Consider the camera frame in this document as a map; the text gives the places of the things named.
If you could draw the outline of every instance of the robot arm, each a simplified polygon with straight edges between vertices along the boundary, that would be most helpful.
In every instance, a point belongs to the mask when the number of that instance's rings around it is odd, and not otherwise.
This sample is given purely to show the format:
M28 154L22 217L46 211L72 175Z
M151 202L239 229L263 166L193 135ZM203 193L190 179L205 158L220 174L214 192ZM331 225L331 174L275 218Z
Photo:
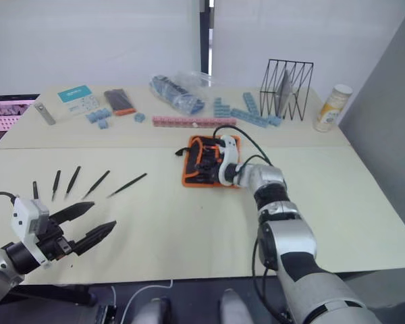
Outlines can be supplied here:
M67 241L60 224L83 215L93 202L79 202L54 215L39 199L15 198L12 228L21 242L0 248L0 300L24 280L24 275L70 253L81 255L103 240L114 228L112 221L100 225L80 241Z
M290 201L280 169L229 163L223 177L254 196L259 216L259 258L276 271L296 324L376 324L376 316L336 275L315 262L317 243Z

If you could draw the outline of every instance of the blue plastic block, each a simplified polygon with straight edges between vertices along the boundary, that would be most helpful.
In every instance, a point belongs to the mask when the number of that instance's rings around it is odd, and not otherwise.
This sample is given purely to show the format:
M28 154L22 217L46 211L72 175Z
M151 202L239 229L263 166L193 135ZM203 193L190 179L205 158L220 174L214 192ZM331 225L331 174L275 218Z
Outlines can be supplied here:
M251 113L247 113L243 110L239 110L236 108L233 108L231 110L231 116L264 128L266 128L268 124L267 119L255 116Z
M89 113L88 115L86 115L86 117L87 117L88 121L92 124L98 120L98 117L96 116L95 113Z
M143 113L136 113L134 116L135 122L142 123L146 119L146 115Z
M107 123L107 120L106 119L100 119L98 122L97 122L97 125L99 126L99 128L100 129L105 129L105 128L108 128L108 123Z
M102 109L101 111L102 111L102 113L103 113L103 117L104 117L104 118L107 118L107 117L111 117L111 116L112 116L112 113L111 113L110 110L108 110L107 108L104 108L104 109Z
M94 114L96 115L96 118L97 118L98 120L105 118L105 116L103 115L103 111L101 111L100 109L99 109L99 110L96 110L96 111L94 112Z
M213 108L213 116L215 118L229 118L231 117L231 110L229 105L222 105L215 103Z
M246 106L248 107L249 112L255 116L259 116L258 107L257 107L257 104L255 103L255 100L254 100L254 97L252 96L252 94L250 92L244 92L243 99L244 99L244 102L246 103Z
M278 116L269 116L267 117L267 121L269 122L270 125L279 126L282 122L282 118Z

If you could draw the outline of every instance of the metal wire organizer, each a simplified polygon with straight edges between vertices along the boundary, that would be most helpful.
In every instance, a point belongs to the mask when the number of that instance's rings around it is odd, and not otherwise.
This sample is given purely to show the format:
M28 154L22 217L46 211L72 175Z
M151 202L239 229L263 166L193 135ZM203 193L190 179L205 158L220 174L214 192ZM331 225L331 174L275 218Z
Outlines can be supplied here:
M311 86L312 72L312 62L269 59L259 91L261 117L276 115L285 118L288 113L290 119L293 120L297 111L300 120L303 120ZM287 109L282 109L279 103L282 101L282 98L280 98L281 88L286 74L292 90L288 102L286 102Z

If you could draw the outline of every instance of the yellow bottle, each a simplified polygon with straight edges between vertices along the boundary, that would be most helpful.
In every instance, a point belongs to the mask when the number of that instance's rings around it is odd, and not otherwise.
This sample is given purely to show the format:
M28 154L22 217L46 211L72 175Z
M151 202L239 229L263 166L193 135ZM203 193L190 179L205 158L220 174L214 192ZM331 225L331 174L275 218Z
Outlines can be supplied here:
M336 123L338 115L351 97L352 89L345 84L336 84L330 97L319 112L313 127L319 132L328 132Z

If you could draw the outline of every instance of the floor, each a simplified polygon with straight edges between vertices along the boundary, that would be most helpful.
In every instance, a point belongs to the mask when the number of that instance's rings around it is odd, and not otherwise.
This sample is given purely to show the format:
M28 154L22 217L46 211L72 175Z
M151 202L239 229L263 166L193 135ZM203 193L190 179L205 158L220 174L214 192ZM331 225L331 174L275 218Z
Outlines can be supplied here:
M376 271L348 281L366 305L390 307L405 302L405 269Z
M168 285L168 281L156 284ZM273 306L282 308L285 304L277 278L267 281L268 299ZM122 319L130 296L147 283L120 283L114 287L117 292L116 323ZM227 288L233 288L248 306L255 324L277 323L258 301L249 278L204 279L175 281L172 289L153 288L141 292L129 308L124 323L131 323L135 313L151 298L168 296L173 307L175 323L211 324L219 323L218 301ZM90 292L97 295L98 304L113 304L113 292L109 285L93 286ZM47 300L24 300L0 306L0 323L14 324L83 324L96 323L97 307L75 306ZM373 310L383 324L405 324L405 303L390 308Z

